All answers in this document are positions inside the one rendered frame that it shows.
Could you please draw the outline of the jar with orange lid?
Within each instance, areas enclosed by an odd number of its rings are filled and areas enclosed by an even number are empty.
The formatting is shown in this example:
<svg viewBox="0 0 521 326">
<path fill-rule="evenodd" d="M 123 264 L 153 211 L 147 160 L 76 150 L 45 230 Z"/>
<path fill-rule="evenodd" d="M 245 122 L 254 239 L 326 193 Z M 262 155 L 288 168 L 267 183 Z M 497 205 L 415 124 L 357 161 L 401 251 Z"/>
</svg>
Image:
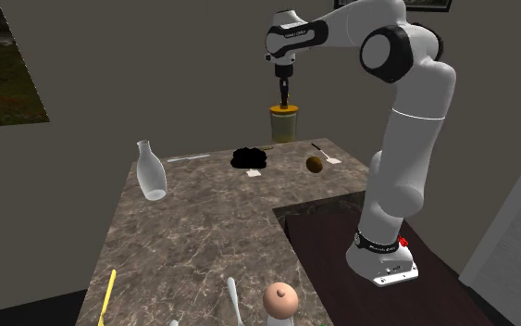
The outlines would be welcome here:
<svg viewBox="0 0 521 326">
<path fill-rule="evenodd" d="M 297 114 L 295 105 L 276 105 L 270 108 L 271 138 L 275 143 L 290 143 L 296 140 Z"/>
</svg>

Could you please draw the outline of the black lumpy object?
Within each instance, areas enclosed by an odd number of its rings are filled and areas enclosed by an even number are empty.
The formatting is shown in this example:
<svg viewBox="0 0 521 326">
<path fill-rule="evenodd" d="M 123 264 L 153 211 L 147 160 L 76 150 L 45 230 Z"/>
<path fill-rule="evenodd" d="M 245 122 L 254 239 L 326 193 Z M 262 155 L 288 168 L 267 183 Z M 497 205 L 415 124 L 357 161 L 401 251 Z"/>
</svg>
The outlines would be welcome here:
<svg viewBox="0 0 521 326">
<path fill-rule="evenodd" d="M 235 169 L 264 169 L 267 154 L 257 147 L 239 148 L 232 153 L 230 164 Z"/>
</svg>

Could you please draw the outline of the pale grey thin rod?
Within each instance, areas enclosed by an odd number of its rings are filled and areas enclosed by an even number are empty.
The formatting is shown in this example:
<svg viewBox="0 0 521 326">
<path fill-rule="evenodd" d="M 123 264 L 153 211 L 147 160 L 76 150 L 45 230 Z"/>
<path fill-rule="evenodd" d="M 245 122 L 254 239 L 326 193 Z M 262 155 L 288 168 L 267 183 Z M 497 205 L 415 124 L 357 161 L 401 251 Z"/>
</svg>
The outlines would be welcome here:
<svg viewBox="0 0 521 326">
<path fill-rule="evenodd" d="M 200 158 L 205 158 L 205 157 L 210 157 L 210 154 L 201 154 L 201 155 L 189 156 L 189 157 L 170 158 L 167 160 L 167 163 L 173 163 L 173 162 L 184 161 L 184 160 L 194 160 L 194 159 L 200 159 Z"/>
</svg>

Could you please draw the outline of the clear glass bottle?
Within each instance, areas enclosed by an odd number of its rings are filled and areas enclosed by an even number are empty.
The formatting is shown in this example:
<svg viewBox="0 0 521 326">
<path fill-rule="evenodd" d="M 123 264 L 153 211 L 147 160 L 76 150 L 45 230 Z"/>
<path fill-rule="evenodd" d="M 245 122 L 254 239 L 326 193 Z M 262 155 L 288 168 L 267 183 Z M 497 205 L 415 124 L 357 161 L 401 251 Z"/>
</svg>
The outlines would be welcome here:
<svg viewBox="0 0 521 326">
<path fill-rule="evenodd" d="M 141 140 L 137 143 L 139 158 L 137 161 L 137 179 L 144 197 L 157 201 L 167 195 L 167 177 L 162 162 L 153 153 L 150 142 Z"/>
</svg>

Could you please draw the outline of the dark maroon robot stand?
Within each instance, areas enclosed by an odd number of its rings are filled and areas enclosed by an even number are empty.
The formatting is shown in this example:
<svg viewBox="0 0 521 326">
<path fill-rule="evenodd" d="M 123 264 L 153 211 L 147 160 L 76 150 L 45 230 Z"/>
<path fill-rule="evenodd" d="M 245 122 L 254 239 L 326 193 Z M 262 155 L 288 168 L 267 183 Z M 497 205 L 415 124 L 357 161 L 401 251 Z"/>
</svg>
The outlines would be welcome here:
<svg viewBox="0 0 521 326">
<path fill-rule="evenodd" d="M 416 232 L 401 232 L 418 278 L 378 287 L 353 272 L 345 253 L 364 193 L 277 207 L 274 214 L 329 314 L 328 326 L 498 326 L 488 306 L 462 285 Z"/>
</svg>

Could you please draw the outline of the pink bald-headed figure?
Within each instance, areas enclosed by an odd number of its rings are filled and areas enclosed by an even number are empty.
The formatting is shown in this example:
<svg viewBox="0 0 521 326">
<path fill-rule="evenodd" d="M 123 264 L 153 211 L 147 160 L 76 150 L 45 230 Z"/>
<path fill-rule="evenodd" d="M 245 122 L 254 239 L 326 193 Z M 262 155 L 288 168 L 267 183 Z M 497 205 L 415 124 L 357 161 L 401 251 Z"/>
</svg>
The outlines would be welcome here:
<svg viewBox="0 0 521 326">
<path fill-rule="evenodd" d="M 294 326 L 298 294 L 287 283 L 274 282 L 264 292 L 263 306 L 267 313 L 265 326 Z"/>
</svg>

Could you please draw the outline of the white spoon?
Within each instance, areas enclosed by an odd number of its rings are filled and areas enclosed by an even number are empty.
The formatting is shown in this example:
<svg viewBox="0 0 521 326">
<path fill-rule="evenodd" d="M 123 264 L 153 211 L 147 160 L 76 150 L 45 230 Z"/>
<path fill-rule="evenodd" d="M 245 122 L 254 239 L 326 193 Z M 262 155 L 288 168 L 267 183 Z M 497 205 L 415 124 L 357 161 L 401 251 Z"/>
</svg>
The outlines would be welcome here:
<svg viewBox="0 0 521 326">
<path fill-rule="evenodd" d="M 238 326 L 245 326 L 242 322 L 241 312 L 239 309 L 239 299 L 238 299 L 238 294 L 237 294 L 237 289 L 236 289 L 236 283 L 232 277 L 227 278 L 227 286 L 229 289 L 230 300 L 231 300 L 231 303 L 235 310 Z"/>
</svg>

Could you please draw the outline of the yellow utensil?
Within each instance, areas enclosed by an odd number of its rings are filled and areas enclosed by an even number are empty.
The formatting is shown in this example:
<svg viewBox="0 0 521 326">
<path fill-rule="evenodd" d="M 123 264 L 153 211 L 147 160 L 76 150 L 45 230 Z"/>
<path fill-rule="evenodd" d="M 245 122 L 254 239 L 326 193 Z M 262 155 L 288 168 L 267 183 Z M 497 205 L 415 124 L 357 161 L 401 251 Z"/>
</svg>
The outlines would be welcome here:
<svg viewBox="0 0 521 326">
<path fill-rule="evenodd" d="M 105 297 L 104 297 L 102 309 L 101 309 L 101 312 L 100 312 L 100 315 L 99 315 L 99 319 L 98 319 L 98 322 L 97 322 L 97 326 L 105 326 L 104 317 L 105 317 L 105 313 L 107 312 L 110 296 L 112 294 L 113 286 L 114 286 L 116 278 L 117 278 L 117 271 L 116 270 L 111 270 L 110 278 L 109 278 L 109 281 L 108 281 L 108 286 L 106 287 Z"/>
</svg>

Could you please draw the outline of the black-handled white spatula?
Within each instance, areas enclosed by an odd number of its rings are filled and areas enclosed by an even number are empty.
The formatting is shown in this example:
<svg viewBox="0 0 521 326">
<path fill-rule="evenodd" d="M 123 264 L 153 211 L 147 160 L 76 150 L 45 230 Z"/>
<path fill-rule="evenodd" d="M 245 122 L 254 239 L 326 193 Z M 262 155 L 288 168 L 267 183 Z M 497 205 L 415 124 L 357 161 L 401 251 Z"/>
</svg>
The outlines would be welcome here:
<svg viewBox="0 0 521 326">
<path fill-rule="evenodd" d="M 330 157 L 326 152 L 324 152 L 318 145 L 311 143 L 311 145 L 318 150 L 328 161 L 330 164 L 341 164 L 341 160 L 337 159 L 336 157 Z"/>
</svg>

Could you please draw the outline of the dark-framed wall picture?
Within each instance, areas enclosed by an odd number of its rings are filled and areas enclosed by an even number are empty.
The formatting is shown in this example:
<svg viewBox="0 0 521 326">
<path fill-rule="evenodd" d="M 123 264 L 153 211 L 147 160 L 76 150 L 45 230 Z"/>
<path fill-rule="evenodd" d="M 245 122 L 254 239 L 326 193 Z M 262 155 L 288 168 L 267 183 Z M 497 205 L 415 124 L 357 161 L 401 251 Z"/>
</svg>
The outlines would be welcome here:
<svg viewBox="0 0 521 326">
<path fill-rule="evenodd" d="M 338 9 L 356 0 L 333 0 L 333 7 Z M 448 12 L 453 0 L 403 0 L 407 11 Z"/>
</svg>

